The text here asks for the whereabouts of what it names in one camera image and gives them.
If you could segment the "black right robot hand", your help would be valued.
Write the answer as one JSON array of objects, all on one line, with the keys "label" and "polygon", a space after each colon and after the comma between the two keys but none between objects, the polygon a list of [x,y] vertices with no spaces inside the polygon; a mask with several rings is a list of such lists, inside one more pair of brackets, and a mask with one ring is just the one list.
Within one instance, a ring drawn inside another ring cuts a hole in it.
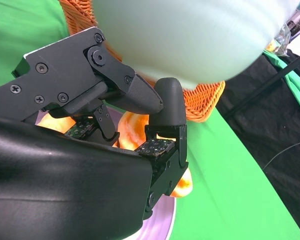
[{"label": "black right robot hand", "polygon": [[188,168],[180,82],[149,85],[90,27],[0,86],[0,240],[120,240]]}]

